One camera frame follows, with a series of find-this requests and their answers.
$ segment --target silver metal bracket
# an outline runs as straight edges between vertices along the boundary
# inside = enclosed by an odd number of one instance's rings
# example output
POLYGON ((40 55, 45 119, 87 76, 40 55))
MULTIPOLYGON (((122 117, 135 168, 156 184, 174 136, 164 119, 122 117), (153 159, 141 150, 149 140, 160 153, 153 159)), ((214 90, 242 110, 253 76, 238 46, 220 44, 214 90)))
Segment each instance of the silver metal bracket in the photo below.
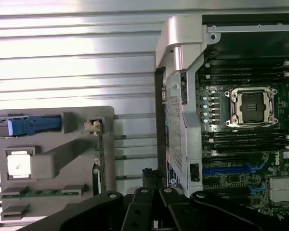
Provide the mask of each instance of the silver metal bracket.
POLYGON ((169 78, 170 96, 181 96, 181 77, 179 75, 170 76, 169 78))

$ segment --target heatsink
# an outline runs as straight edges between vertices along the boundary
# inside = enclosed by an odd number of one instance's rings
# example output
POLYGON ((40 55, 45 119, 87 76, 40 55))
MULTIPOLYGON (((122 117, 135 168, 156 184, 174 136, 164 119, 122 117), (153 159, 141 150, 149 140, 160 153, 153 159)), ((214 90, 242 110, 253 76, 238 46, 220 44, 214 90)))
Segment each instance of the heatsink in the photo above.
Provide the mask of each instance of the heatsink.
POLYGON ((289 177, 270 178, 270 199, 273 202, 289 201, 289 177))

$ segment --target green pcb strip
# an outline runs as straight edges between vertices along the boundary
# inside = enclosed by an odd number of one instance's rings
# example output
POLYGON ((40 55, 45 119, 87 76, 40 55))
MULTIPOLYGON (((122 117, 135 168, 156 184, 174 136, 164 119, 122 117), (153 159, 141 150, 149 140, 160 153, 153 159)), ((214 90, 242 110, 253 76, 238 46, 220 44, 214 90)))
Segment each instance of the green pcb strip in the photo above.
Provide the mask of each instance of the green pcb strip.
POLYGON ((26 190, 18 195, 2 195, 2 199, 30 198, 30 197, 49 197, 49 196, 78 196, 78 192, 62 192, 62 190, 26 190))

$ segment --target motherboard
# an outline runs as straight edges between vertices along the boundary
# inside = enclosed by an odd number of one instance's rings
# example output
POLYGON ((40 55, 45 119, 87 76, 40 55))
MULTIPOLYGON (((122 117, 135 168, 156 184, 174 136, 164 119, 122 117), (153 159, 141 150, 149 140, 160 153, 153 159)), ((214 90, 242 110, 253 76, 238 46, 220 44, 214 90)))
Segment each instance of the motherboard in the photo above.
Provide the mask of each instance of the motherboard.
POLYGON ((213 57, 196 72, 203 188, 289 216, 289 58, 213 57))

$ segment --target white sticker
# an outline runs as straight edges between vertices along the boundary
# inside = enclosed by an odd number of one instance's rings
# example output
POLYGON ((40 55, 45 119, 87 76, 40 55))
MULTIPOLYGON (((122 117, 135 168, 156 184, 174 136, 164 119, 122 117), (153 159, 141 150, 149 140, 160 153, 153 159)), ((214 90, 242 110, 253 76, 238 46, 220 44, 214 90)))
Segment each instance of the white sticker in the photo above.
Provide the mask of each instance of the white sticker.
POLYGON ((175 178, 170 179, 171 184, 175 184, 176 182, 177 182, 177 180, 175 178))
POLYGON ((284 159, 289 159, 289 152, 284 152, 284 159))

